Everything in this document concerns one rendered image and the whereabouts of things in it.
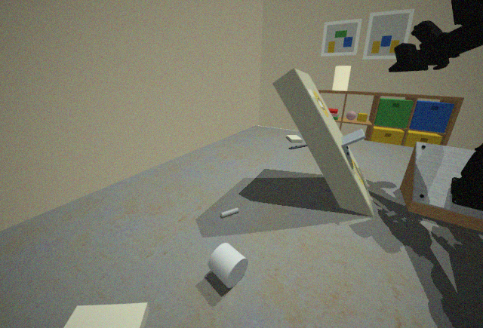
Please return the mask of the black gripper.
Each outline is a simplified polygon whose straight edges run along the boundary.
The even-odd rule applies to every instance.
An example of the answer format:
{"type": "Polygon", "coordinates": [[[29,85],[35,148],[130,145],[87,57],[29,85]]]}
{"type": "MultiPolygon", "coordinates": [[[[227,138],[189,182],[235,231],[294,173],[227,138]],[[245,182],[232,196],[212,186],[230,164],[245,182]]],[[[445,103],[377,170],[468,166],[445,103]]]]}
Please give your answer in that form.
{"type": "Polygon", "coordinates": [[[401,43],[394,48],[397,62],[389,68],[389,72],[410,72],[443,69],[449,64],[448,58],[456,58],[460,53],[456,51],[451,41],[451,32],[443,32],[439,40],[424,49],[416,49],[415,44],[401,43]],[[436,66],[437,65],[437,66],[436,66]]]}

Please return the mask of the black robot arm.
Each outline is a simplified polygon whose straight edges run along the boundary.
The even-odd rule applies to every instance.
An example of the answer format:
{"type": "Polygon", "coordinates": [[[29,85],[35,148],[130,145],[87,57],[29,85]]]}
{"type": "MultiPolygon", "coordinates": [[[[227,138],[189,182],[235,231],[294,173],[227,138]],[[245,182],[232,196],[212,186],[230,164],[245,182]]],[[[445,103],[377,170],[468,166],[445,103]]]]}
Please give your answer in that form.
{"type": "MultiPolygon", "coordinates": [[[[451,0],[454,25],[461,25],[451,33],[452,45],[460,54],[483,45],[483,0],[451,0]]],[[[420,49],[438,41],[442,30],[432,21],[422,21],[411,32],[423,43],[420,49]],[[438,35],[439,34],[439,35],[438,35]]],[[[483,211],[483,143],[475,148],[460,178],[452,178],[453,204],[483,211]],[[455,203],[456,201],[456,203],[455,203]]]]}

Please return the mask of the white cylinder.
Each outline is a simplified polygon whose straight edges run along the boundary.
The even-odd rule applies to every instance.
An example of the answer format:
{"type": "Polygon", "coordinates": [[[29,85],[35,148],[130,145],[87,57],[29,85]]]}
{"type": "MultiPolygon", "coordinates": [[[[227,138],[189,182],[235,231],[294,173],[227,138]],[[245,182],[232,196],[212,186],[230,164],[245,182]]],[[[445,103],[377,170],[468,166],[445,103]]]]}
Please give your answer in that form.
{"type": "Polygon", "coordinates": [[[248,259],[228,243],[219,245],[211,254],[208,267],[228,288],[234,287],[248,268],[248,259]]]}

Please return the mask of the small grey cylinder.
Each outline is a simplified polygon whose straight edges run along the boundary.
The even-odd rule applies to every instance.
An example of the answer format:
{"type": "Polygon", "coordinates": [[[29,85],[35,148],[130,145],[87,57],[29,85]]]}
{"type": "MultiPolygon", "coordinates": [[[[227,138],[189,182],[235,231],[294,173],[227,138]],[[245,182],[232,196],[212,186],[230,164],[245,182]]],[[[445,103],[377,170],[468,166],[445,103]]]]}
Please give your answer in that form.
{"type": "Polygon", "coordinates": [[[234,214],[234,213],[237,213],[237,212],[238,212],[238,208],[236,207],[234,209],[222,212],[222,213],[220,213],[220,215],[221,215],[221,217],[224,217],[224,216],[228,216],[228,215],[231,215],[231,214],[234,214]]]}

